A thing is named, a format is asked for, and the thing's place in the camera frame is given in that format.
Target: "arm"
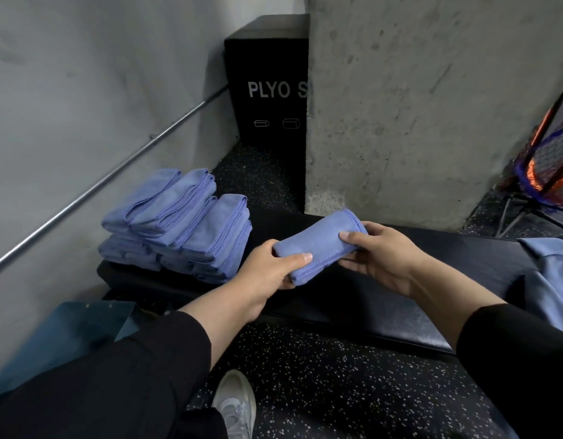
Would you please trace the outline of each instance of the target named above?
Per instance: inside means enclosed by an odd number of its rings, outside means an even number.
[[[168,437],[192,392],[311,255],[257,247],[237,276],[149,327],[34,377],[0,407],[3,438]]]
[[[431,258],[393,228],[341,234],[363,250],[340,260],[412,298],[520,438],[563,437],[563,332]]]

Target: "black shirt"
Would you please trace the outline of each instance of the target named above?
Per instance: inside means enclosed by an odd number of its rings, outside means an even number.
[[[0,407],[0,438],[167,438],[210,371],[202,326],[176,312],[34,377]],[[562,437],[563,332],[508,304],[477,310],[457,355],[521,439]]]

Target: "stack of folded towels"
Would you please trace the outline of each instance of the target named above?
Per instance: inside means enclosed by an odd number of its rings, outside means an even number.
[[[251,232],[244,195],[213,196],[207,169],[185,176],[162,169],[102,221],[113,233],[99,247],[111,262],[159,271],[161,266],[208,283],[232,279]]]

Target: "white sneaker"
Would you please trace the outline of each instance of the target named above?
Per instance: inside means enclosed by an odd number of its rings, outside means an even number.
[[[218,384],[212,406],[225,419],[229,439],[252,439],[257,404],[244,374],[239,370],[227,371]]]

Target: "white wall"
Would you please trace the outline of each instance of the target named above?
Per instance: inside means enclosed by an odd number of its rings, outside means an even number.
[[[226,83],[222,40],[303,0],[0,0],[0,255]],[[0,273],[0,367],[53,307],[100,296],[102,215],[159,167],[212,168],[225,93]]]
[[[312,0],[307,211],[459,229],[563,89],[563,0]]]

